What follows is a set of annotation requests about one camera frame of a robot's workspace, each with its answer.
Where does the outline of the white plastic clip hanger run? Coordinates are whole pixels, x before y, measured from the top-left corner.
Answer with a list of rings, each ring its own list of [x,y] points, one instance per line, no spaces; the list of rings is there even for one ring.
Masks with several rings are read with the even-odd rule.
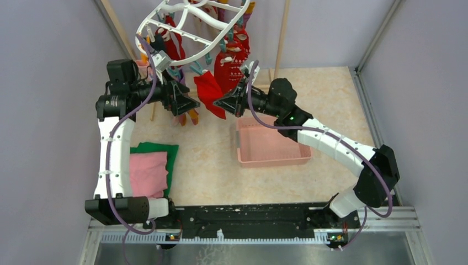
[[[228,32],[240,22],[247,12],[250,1],[160,1],[150,13],[143,18],[136,29],[135,45],[140,52],[145,52],[139,37],[143,37],[162,28],[173,36],[199,45],[199,48],[184,59],[173,59],[171,66],[183,66],[203,58],[216,48]],[[197,33],[194,20],[215,31],[214,36]]]

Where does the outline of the teal clothespin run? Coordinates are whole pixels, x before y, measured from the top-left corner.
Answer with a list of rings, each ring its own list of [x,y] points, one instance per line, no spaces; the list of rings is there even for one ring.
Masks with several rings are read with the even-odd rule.
[[[194,61],[190,64],[189,68],[195,72],[196,74],[198,74],[199,76],[203,75],[206,70],[201,66],[200,63],[198,63],[197,61]]]

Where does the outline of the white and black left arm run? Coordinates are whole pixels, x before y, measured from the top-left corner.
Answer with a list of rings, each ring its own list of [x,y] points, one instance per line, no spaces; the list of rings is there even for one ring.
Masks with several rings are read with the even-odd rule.
[[[170,76],[170,59],[154,57],[148,74],[141,77],[130,59],[109,61],[109,80],[95,108],[100,132],[100,166],[94,196],[84,203],[92,218],[104,225],[156,221],[170,228],[177,221],[174,205],[168,198],[136,197],[130,180],[130,140],[136,113],[148,103],[161,102],[174,116],[199,107],[186,96],[189,89]]]

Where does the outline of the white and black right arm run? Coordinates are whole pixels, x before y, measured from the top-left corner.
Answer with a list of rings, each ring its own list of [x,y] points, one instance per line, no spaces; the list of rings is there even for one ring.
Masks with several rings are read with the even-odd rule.
[[[357,176],[356,184],[327,203],[323,219],[328,226],[339,227],[350,213],[366,207],[375,211],[384,203],[388,203],[388,210],[380,216],[390,216],[391,191],[400,179],[393,149],[386,145],[364,145],[335,132],[298,107],[296,97],[297,92],[286,78],[275,79],[268,92],[253,87],[250,79],[243,78],[235,89],[214,101],[214,105],[236,117],[250,110],[263,126],[322,152]]]

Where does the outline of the red santa sock front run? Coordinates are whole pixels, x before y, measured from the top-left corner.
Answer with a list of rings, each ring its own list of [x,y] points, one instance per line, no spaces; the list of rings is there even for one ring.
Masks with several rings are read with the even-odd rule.
[[[216,117],[225,120],[225,111],[214,105],[214,101],[220,99],[223,94],[212,73],[204,70],[200,76],[194,77],[194,83],[196,85],[197,96],[205,105],[205,108]]]

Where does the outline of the pink plastic basket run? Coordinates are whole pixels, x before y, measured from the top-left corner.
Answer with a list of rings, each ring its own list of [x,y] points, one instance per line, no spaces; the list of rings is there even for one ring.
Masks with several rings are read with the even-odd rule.
[[[283,137],[255,118],[236,121],[237,159],[243,168],[304,165],[312,159],[310,147]]]

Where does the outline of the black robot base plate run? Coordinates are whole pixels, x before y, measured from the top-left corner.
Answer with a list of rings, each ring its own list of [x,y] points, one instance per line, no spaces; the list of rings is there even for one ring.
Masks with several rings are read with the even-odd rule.
[[[339,219],[324,210],[325,202],[174,206],[169,215],[156,219],[157,229],[188,228],[207,224],[292,224],[293,227],[357,229],[356,211]]]

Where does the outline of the purple striped sock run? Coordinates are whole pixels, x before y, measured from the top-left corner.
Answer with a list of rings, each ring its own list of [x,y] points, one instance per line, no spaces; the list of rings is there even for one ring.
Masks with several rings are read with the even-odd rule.
[[[173,126],[178,126],[178,125],[186,126],[188,123],[188,120],[190,120],[193,125],[198,125],[199,113],[195,109],[189,110],[187,113],[174,117],[172,120],[172,125]]]

